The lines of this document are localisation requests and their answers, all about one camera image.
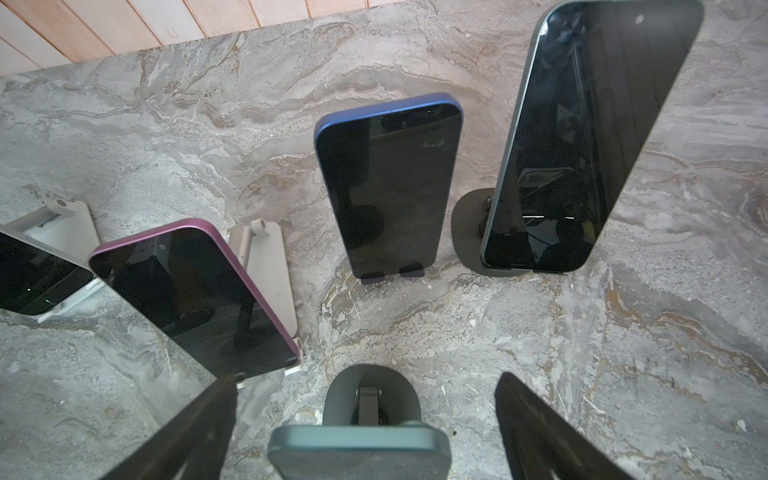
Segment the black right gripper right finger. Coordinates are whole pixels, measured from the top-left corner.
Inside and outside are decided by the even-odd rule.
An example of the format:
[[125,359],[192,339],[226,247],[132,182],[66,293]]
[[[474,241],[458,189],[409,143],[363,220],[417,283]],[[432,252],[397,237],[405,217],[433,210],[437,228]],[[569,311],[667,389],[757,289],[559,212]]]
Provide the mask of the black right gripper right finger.
[[501,374],[494,398],[514,479],[630,477],[514,374]]

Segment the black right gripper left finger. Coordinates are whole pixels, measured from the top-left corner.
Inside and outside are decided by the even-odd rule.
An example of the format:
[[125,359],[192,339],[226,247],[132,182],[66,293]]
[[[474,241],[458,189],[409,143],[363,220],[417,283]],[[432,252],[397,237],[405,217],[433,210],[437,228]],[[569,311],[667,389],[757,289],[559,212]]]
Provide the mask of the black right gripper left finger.
[[218,479],[236,424],[233,375],[217,379],[106,479]]

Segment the purple phone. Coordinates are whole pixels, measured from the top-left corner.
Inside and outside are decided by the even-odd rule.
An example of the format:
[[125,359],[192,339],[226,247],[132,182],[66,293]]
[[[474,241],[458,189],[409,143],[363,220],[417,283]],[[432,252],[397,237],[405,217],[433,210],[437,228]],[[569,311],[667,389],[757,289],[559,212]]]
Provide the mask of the purple phone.
[[292,366],[299,349],[213,224],[176,221],[108,242],[90,269],[216,377]]

